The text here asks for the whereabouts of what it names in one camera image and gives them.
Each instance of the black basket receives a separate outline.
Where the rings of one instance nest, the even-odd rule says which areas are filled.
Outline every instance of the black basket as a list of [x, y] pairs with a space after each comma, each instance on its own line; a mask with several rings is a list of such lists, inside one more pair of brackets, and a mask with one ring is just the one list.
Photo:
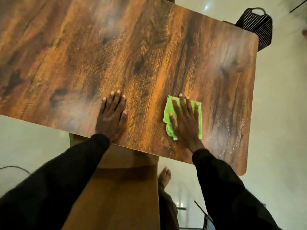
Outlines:
[[[253, 13], [254, 9], [263, 11], [263, 15]], [[272, 42], [273, 21], [272, 18], [260, 7], [248, 8], [236, 23], [237, 27], [258, 35], [258, 51], [269, 46]]]

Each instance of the person's right hand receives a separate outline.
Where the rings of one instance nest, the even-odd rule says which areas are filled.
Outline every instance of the person's right hand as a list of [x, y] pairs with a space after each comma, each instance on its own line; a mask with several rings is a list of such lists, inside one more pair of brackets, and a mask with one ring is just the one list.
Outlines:
[[172, 98], [173, 107], [178, 118], [178, 120], [176, 120], [174, 114], [170, 113], [169, 116], [172, 127], [176, 136], [184, 140], [187, 148], [194, 153], [198, 149], [205, 148], [198, 138], [198, 104], [195, 105], [195, 111], [193, 113], [189, 97], [186, 98], [187, 103], [185, 103], [182, 94], [179, 95], [179, 99], [182, 111], [180, 110], [175, 98]]
[[102, 99], [101, 109], [97, 118], [96, 133], [105, 135], [110, 142], [116, 140], [125, 127], [127, 111], [126, 96], [121, 91], [112, 91], [108, 98]]

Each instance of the person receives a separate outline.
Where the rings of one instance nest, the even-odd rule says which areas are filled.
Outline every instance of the person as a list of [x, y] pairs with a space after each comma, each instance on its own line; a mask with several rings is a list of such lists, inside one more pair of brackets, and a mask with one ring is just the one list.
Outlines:
[[[173, 100], [177, 119], [173, 129], [193, 154], [198, 181], [215, 228], [278, 229], [264, 205], [245, 187], [232, 168], [216, 159], [198, 139], [198, 106], [182, 94]], [[61, 229], [74, 202], [94, 173], [110, 142], [124, 130], [126, 97], [118, 90], [102, 100], [96, 134], [50, 160], [0, 199], [0, 229]], [[161, 229], [179, 229], [177, 210], [164, 188], [171, 178], [165, 169], [159, 176]]]

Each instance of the black sleeve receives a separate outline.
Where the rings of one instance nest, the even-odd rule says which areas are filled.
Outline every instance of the black sleeve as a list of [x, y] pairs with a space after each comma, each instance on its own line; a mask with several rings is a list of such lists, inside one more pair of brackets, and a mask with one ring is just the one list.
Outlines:
[[208, 150], [192, 157], [208, 214], [216, 229], [279, 229], [264, 205], [224, 161]]
[[0, 229], [61, 229], [110, 145], [101, 134], [67, 149], [0, 199]]

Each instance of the bare foot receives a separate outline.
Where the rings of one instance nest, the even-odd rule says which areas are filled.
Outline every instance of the bare foot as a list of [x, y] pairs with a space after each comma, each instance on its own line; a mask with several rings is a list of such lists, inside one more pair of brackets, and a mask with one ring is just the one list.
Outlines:
[[171, 178], [172, 178], [171, 171], [169, 170], [169, 168], [164, 167], [164, 169], [162, 170], [162, 172], [158, 177], [158, 184], [162, 184], [163, 187], [165, 188], [169, 183], [169, 181], [171, 180]]

